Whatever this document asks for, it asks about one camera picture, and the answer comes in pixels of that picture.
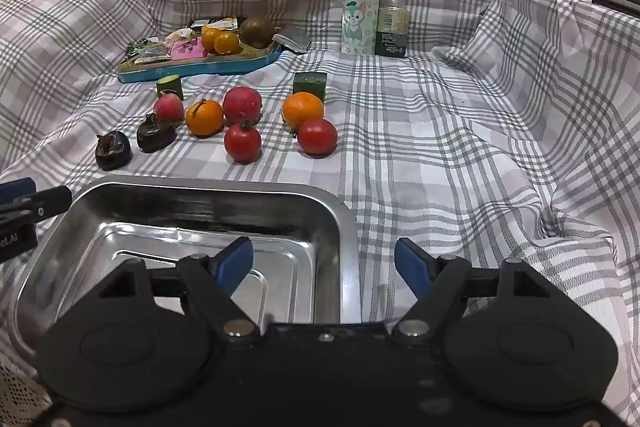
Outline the dark mangosteen front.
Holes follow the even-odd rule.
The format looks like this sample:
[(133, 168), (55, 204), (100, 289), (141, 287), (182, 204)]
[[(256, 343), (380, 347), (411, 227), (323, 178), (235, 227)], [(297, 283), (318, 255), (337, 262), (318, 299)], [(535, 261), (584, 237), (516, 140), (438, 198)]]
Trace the dark mangosteen front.
[(111, 171), (129, 164), (132, 150), (128, 138), (121, 131), (98, 134), (96, 139), (98, 143), (94, 150), (94, 158), (100, 169)]

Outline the red tomato with stem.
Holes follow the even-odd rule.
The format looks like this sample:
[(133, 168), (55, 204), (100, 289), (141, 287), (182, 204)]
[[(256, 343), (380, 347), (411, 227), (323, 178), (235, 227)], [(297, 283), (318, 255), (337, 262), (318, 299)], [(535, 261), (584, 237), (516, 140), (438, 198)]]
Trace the red tomato with stem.
[(249, 164), (262, 153), (262, 138), (257, 129), (247, 120), (232, 124), (224, 135), (227, 154), (239, 164)]

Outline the orange mandarin with stem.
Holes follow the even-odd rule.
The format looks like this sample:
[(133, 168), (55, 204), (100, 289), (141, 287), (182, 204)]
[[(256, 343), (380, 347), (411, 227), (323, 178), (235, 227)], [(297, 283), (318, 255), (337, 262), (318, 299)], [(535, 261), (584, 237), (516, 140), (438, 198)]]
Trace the orange mandarin with stem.
[(218, 102), (202, 98), (186, 110), (184, 122), (197, 138), (207, 138), (224, 127), (224, 111)]

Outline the small pink radish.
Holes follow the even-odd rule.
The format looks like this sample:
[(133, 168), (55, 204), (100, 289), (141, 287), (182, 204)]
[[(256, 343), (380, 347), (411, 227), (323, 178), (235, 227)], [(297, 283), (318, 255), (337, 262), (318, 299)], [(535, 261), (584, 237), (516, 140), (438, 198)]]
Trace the small pink radish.
[(157, 118), (171, 122), (183, 121), (184, 108), (181, 98), (175, 93), (161, 95), (154, 104), (153, 113)]

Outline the red tomato without stem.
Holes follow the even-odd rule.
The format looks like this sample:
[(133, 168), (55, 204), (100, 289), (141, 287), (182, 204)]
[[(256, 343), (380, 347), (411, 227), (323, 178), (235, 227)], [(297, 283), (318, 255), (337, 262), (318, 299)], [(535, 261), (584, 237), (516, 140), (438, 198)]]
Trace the red tomato without stem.
[(326, 119), (307, 119), (298, 128), (297, 141), (307, 155), (328, 156), (337, 146), (337, 131)]

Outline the large red radish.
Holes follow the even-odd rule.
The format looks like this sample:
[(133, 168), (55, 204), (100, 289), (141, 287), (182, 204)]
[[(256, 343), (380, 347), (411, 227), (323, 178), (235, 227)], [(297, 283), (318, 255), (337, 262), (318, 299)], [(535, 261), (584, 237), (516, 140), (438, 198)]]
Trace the large red radish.
[(262, 97), (253, 88), (235, 87), (224, 96), (222, 109), (229, 124), (256, 124), (262, 115)]

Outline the cucumber piece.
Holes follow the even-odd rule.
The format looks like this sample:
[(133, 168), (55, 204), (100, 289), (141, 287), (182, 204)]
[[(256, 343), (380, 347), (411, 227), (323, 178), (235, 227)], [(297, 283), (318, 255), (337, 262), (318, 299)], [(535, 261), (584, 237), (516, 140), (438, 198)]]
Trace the cucumber piece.
[(157, 98), (165, 94), (177, 95), (183, 100), (182, 81), (179, 75), (168, 75), (155, 81)]
[(293, 79), (293, 92), (310, 93), (324, 102), (327, 79), (325, 72), (296, 72)]

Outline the stainless steel tray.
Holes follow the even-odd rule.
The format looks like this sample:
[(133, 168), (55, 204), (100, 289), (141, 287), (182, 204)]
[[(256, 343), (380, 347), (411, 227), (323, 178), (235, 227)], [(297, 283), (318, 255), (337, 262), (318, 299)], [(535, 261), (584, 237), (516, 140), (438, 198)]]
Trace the stainless steel tray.
[(126, 260), (171, 268), (240, 236), (254, 262), (233, 299), (258, 325), (360, 322), (356, 221), (337, 196), (300, 184), (106, 176), (40, 239), (11, 299), (11, 345), (31, 360), (41, 335)]

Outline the blue snack tray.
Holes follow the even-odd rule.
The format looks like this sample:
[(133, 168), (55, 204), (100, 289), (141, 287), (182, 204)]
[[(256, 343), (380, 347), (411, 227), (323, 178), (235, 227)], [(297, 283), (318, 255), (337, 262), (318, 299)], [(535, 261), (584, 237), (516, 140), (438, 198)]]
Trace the blue snack tray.
[(136, 83), (155, 81), (170, 75), (180, 77), (241, 75), (272, 64), (277, 61), (281, 53), (282, 46), (276, 42), (262, 50), (244, 46), (243, 52), (238, 55), (209, 55), (193, 60), (166, 61), (155, 64), (120, 64), (117, 76), (122, 83)]

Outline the green foil candy wrapper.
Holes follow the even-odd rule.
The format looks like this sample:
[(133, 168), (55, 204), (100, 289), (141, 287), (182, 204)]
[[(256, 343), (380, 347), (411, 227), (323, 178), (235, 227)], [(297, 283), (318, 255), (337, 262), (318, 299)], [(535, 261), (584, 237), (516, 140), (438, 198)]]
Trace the green foil candy wrapper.
[(131, 41), (130, 43), (127, 44), (125, 56), (127, 58), (136, 56), (141, 52), (142, 49), (155, 43), (158, 43), (158, 39), (156, 37), (143, 38), (138, 41)]

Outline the dark patterned snack packet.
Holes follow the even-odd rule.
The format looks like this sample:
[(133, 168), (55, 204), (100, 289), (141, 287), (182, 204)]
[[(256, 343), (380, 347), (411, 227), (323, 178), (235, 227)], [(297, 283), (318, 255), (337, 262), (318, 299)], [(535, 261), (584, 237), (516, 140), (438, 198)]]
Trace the dark patterned snack packet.
[(138, 54), (134, 58), (134, 64), (155, 64), (168, 62), (170, 59), (170, 51), (163, 45), (163, 43), (152, 42), (139, 50)]

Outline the plaid grey white cloth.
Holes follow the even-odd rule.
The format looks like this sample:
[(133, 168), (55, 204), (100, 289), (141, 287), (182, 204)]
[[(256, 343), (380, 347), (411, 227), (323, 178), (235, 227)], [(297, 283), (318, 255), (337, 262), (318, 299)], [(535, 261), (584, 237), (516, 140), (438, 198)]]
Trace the plaid grey white cloth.
[[(134, 133), (155, 90), (123, 84), (128, 43), (200, 17), (258, 13), (311, 38), (243, 77), (262, 95), (262, 157), (181, 133), (141, 176), (318, 186), (355, 213), (362, 315), (390, 320), (409, 291), (392, 261), (408, 236), (493, 267), (518, 256), (614, 337), (605, 400), (639, 421), (639, 23), (589, 0), (380, 0), (409, 12), (404, 58), (341, 52), (343, 0), (1, 0), (1, 176), (81, 188), (96, 136)], [(310, 156), (283, 121), (296, 72), (325, 72)]]

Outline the pink snack packet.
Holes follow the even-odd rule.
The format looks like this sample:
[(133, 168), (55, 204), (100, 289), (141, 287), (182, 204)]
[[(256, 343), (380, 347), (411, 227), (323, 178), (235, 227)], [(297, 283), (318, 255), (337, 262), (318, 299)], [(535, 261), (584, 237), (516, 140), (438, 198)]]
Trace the pink snack packet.
[(170, 50), (170, 58), (173, 61), (196, 60), (206, 57), (207, 54), (201, 37), (177, 40)]

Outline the small orange in tray right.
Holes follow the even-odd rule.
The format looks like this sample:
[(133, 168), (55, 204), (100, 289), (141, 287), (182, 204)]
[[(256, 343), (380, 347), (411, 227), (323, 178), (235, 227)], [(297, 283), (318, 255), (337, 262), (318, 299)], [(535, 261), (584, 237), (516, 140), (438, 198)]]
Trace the small orange in tray right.
[(242, 51), (238, 35), (230, 30), (221, 30), (214, 38), (214, 51), (218, 55), (233, 55)]

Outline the small orange in tray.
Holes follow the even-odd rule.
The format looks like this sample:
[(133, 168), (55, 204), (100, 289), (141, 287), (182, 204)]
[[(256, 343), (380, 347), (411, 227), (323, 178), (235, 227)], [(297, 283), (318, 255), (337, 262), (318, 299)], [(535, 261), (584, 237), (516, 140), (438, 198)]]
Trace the small orange in tray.
[(203, 26), (201, 29), (201, 44), (207, 53), (215, 53), (215, 41), (221, 34), (221, 30), (216, 27)]
[(242, 51), (238, 35), (230, 30), (221, 30), (214, 38), (214, 51), (218, 55), (233, 55)]

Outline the small orange in tray left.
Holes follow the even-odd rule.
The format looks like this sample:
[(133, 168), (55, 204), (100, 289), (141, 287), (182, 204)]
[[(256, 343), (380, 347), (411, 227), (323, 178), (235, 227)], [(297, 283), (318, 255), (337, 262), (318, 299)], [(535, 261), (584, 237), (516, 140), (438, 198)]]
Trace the small orange in tray left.
[(201, 44), (207, 53), (215, 53), (215, 41), (221, 34), (221, 30), (216, 27), (203, 26), (201, 29)]

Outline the brown kiwi fruit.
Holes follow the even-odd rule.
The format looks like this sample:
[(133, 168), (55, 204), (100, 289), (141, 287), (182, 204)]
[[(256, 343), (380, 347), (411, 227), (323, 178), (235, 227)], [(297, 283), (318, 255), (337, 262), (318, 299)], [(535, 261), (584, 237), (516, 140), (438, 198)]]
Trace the brown kiwi fruit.
[(255, 49), (265, 49), (270, 46), (273, 35), (277, 32), (276, 26), (265, 17), (252, 16), (242, 21), (239, 28), (239, 37), (242, 43)]

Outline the grey foil packet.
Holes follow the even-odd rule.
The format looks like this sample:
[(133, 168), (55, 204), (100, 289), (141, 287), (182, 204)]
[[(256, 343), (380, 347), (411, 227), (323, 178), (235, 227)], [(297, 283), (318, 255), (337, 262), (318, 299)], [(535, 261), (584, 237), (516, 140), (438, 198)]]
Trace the grey foil packet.
[(311, 38), (295, 26), (280, 28), (273, 35), (272, 40), (296, 54), (307, 53), (311, 46)]

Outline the yellow white snack packet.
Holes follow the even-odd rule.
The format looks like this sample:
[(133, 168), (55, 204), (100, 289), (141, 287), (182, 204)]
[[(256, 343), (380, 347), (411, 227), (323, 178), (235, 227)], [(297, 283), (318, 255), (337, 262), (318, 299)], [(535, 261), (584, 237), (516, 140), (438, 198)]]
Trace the yellow white snack packet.
[(234, 16), (218, 17), (218, 18), (199, 18), (191, 20), (189, 27), (193, 30), (202, 29), (203, 27), (216, 28), (221, 30), (236, 31), (239, 28), (238, 19)]

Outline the dark green small jar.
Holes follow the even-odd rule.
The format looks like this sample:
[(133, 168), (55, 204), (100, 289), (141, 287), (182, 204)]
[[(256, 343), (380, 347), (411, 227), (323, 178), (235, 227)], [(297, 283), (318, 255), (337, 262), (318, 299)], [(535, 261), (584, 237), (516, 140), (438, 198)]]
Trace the dark green small jar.
[(378, 9), (375, 54), (404, 58), (407, 53), (410, 15), (404, 8), (386, 6)]

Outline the cartoon cat thermos bottle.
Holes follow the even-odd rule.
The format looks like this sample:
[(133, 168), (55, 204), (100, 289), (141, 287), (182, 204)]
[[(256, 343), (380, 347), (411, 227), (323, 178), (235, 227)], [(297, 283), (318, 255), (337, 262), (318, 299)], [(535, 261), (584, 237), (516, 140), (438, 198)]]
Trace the cartoon cat thermos bottle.
[(373, 55), (380, 0), (343, 0), (341, 52)]

